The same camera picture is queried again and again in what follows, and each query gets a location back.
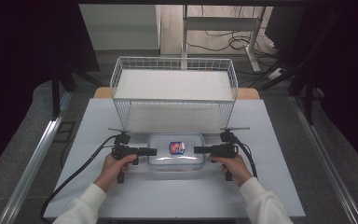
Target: metal frame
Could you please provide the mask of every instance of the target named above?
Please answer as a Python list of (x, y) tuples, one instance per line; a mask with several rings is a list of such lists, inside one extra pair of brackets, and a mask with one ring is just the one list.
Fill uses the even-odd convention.
[(324, 148), (324, 144), (319, 138), (319, 135), (317, 134), (315, 128), (312, 125), (309, 125), (306, 116), (302, 113), (304, 108), (299, 102), (298, 97), (291, 96), (290, 99), (296, 107), (296, 112), (302, 124), (304, 125), (304, 128), (315, 149), (315, 152), (318, 155), (319, 160), (321, 161), (322, 167), (324, 168), (326, 175), (329, 178), (333, 189), (336, 192), (342, 204), (342, 207), (344, 208), (345, 213), (348, 216), (348, 219), (351, 223), (358, 224), (358, 208), (354, 199), (351, 196), (351, 193), (349, 192), (341, 177), (339, 176), (338, 171), (334, 166), (333, 162), (331, 161), (326, 149)]
[(42, 164), (43, 159), (45, 159), (50, 144), (53, 141), (54, 135), (60, 127), (63, 115), (69, 105), (71, 97), (72, 94), (69, 92), (66, 92), (62, 97), (61, 112), (56, 119), (51, 120), (48, 123), (48, 127), (43, 133), (42, 138), (40, 139), (36, 149), (34, 150), (32, 158), (28, 162), (27, 167), (22, 173), (22, 176), (17, 183), (16, 188), (11, 194), (4, 211), (0, 216), (0, 223), (13, 223), (15, 221), (17, 214), (20, 212), (22, 203), (24, 202), (29, 189), (34, 183), (34, 178), (39, 171), (40, 165)]
[(262, 7), (256, 18), (223, 18), (223, 17), (188, 17), (187, 5), (183, 6), (183, 43), (182, 58), (187, 57), (187, 31), (244, 31), (252, 32), (249, 45), (246, 46), (246, 55), (255, 73), (261, 72), (255, 57), (255, 41), (263, 22), (266, 7)]

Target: white sleeve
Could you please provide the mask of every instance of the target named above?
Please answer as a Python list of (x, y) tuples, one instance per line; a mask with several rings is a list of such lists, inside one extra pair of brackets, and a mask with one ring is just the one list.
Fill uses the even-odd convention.
[(106, 198), (105, 192), (95, 184), (90, 184), (83, 194), (66, 205), (62, 215), (54, 224), (97, 223), (98, 209)]
[(247, 180), (240, 192), (245, 199), (245, 211), (253, 224), (293, 223), (287, 216), (281, 200), (272, 191), (266, 191), (255, 177)]

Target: white wall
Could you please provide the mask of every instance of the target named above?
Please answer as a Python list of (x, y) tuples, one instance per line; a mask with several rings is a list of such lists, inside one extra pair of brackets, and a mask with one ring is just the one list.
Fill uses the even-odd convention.
[(95, 50), (159, 49), (159, 6), (79, 6)]

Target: white tabletop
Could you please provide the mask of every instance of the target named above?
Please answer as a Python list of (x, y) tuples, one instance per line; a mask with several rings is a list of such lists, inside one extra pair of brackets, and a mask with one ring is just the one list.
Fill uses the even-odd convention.
[[(238, 100), (228, 126), (250, 127), (247, 131), (233, 132), (251, 148), (259, 181), (278, 195), (290, 217), (305, 216), (264, 102)], [(120, 127), (112, 100), (91, 99), (57, 186), (107, 137), (117, 134), (108, 131), (109, 127)], [(134, 135), (129, 145), (146, 147), (147, 137)], [(207, 146), (221, 144), (217, 135), (204, 138)], [(110, 150), (104, 149), (56, 196), (45, 217), (59, 216), (63, 208), (95, 180)], [(242, 218), (247, 217), (244, 206), (238, 188), (225, 181), (218, 163), (207, 159), (200, 171), (156, 172), (147, 164), (146, 158), (141, 158), (139, 165), (130, 166), (125, 182), (108, 193), (99, 215), (112, 219)]]

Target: lid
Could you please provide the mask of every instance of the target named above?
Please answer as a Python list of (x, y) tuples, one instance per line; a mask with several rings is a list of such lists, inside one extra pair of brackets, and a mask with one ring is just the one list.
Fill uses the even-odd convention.
[(155, 133), (149, 136), (148, 147), (157, 149), (157, 156), (147, 162), (156, 166), (200, 166), (205, 162), (203, 154), (194, 154), (194, 147), (203, 147), (199, 133)]

